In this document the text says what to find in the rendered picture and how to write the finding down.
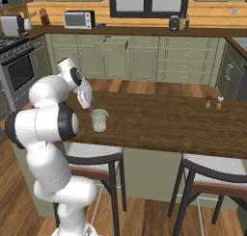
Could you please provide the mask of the steel sink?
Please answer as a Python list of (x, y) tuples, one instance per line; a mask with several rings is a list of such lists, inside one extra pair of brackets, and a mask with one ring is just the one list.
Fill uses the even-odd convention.
[(247, 38), (233, 38), (234, 46), (247, 52)]

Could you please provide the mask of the black-framed window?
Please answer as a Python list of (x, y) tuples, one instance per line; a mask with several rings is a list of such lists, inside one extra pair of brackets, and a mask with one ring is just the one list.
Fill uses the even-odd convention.
[(170, 18), (186, 16), (188, 0), (110, 0), (111, 17)]

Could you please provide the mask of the silver coffee machine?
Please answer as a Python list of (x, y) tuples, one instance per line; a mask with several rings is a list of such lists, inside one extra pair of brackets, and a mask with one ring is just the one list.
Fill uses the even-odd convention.
[(2, 30), (5, 36), (19, 37), (24, 32), (24, 19), (20, 14), (18, 15), (2, 15), (0, 17)]

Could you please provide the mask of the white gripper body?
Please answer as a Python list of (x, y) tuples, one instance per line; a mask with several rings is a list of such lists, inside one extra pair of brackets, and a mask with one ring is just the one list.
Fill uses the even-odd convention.
[(89, 109), (92, 102), (92, 88), (79, 89), (77, 92), (77, 100), (83, 109)]

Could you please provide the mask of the clear glass cup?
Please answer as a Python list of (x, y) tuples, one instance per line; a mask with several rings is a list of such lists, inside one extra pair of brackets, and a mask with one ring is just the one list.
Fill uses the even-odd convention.
[(106, 129), (106, 112), (103, 109), (94, 109), (91, 112), (93, 128), (96, 132)]

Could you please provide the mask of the green island counter base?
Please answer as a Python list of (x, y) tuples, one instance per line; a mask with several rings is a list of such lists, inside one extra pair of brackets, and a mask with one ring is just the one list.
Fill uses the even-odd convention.
[[(53, 205), (36, 198), (34, 195), (36, 178), (28, 169), (26, 150), (19, 149), (14, 144), (12, 147), (35, 209), (42, 217), (53, 217)], [(170, 201), (180, 158), (180, 153), (125, 147), (123, 149), (123, 165), (126, 195), (128, 197)]]

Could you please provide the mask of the white toaster oven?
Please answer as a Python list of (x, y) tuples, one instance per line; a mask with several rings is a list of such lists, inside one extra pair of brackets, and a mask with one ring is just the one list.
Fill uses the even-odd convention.
[(66, 29), (91, 30), (96, 27), (94, 11), (65, 11), (63, 17)]

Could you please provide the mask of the brown knife block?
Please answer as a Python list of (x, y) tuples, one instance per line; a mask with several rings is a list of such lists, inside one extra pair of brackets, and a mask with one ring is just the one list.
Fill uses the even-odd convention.
[(41, 24), (45, 27), (48, 27), (50, 25), (50, 21), (45, 9), (40, 9), (40, 14), (41, 14)]

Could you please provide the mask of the dark green side cupboards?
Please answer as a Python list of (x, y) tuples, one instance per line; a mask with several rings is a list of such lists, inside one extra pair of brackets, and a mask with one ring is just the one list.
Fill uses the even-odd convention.
[(246, 65), (244, 56), (227, 42), (216, 80), (216, 88), (225, 99), (236, 99)]

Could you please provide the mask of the green base cupboard run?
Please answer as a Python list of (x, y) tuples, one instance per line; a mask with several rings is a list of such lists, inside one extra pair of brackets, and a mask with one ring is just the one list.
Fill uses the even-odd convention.
[[(102, 56), (104, 38), (128, 39), (124, 56)], [(89, 78), (130, 79), (213, 85), (218, 38), (45, 34), (32, 40), (37, 62), (55, 64), (70, 57)]]

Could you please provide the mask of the steel range cooker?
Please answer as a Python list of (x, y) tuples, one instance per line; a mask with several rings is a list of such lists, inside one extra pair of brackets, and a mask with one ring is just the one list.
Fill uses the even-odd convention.
[(12, 111), (29, 101), (28, 91), (37, 81), (34, 50), (29, 39), (0, 38), (0, 81)]

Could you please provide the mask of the dark-framed cushioned bar stool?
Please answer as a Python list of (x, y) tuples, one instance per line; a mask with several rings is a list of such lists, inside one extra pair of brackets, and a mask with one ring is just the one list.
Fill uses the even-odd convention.
[(187, 206), (200, 194), (218, 195), (211, 222), (216, 224), (224, 197), (247, 212), (247, 171), (240, 159), (182, 153), (168, 217), (171, 218), (181, 179), (184, 190), (173, 236), (179, 236)]
[(84, 207), (96, 198), (96, 180), (111, 196), (114, 236), (120, 236), (116, 173), (120, 172), (122, 204), (126, 210), (124, 149), (117, 146), (72, 143), (63, 153), (71, 179), (54, 204), (57, 228), (52, 236), (97, 236)]

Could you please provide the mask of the open green drawer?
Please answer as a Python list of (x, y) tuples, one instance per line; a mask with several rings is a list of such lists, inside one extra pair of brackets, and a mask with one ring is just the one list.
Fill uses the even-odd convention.
[[(104, 38), (97, 45), (98, 54), (102, 56), (124, 56), (128, 47), (128, 39)], [(114, 51), (106, 51), (106, 48), (113, 48)]]

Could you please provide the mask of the green straw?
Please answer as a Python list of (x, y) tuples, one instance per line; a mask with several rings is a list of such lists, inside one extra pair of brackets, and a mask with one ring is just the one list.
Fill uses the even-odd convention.
[(100, 116), (100, 119), (99, 119), (99, 121), (98, 121), (98, 123), (97, 123), (97, 127), (99, 127), (99, 125), (100, 125), (102, 119), (103, 119), (105, 116), (109, 117), (109, 114), (108, 114), (108, 112), (107, 112), (106, 110), (103, 110), (103, 111), (102, 111), (102, 114), (101, 114), (101, 116)]

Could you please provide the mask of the white utensil pot with tools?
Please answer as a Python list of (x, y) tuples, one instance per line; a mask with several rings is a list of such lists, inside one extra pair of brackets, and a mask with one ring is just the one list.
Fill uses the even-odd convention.
[(24, 19), (24, 29), (31, 30), (32, 29), (31, 18), (35, 16), (37, 12), (27, 13), (26, 15), (24, 14), (24, 12), (19, 12), (19, 14)]

